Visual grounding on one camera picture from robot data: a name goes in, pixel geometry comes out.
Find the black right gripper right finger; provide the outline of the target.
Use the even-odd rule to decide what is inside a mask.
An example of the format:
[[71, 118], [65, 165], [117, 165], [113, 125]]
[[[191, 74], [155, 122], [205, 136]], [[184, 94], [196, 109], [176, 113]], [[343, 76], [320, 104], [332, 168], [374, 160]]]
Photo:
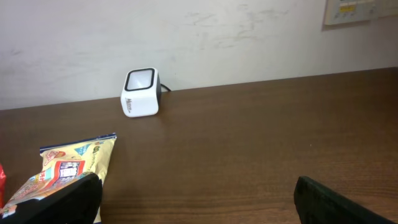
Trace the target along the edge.
[[302, 224], [393, 224], [307, 176], [297, 180], [294, 204]]

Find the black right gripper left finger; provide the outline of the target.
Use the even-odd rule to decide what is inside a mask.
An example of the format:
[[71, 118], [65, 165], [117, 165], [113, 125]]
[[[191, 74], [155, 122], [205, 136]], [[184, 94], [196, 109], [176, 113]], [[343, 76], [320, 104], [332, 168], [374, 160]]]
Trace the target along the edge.
[[1, 223], [93, 223], [100, 207], [103, 185], [92, 173], [83, 173], [60, 187], [9, 202]]

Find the beige wet wipes pack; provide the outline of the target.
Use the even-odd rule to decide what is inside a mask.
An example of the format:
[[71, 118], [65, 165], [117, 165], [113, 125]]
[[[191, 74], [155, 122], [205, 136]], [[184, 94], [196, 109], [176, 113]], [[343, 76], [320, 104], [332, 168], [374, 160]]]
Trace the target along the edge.
[[75, 142], [40, 148], [42, 170], [14, 193], [1, 209], [1, 219], [9, 218], [17, 206], [28, 200], [42, 200], [86, 174], [94, 173], [101, 183], [108, 173], [117, 135], [114, 133]]

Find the red candy bag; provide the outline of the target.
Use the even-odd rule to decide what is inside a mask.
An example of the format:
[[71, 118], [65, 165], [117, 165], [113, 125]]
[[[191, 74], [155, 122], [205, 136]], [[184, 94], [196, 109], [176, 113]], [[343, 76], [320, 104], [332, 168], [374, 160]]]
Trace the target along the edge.
[[6, 185], [6, 174], [4, 173], [4, 169], [0, 164], [0, 209], [2, 209], [4, 206], [5, 185]]

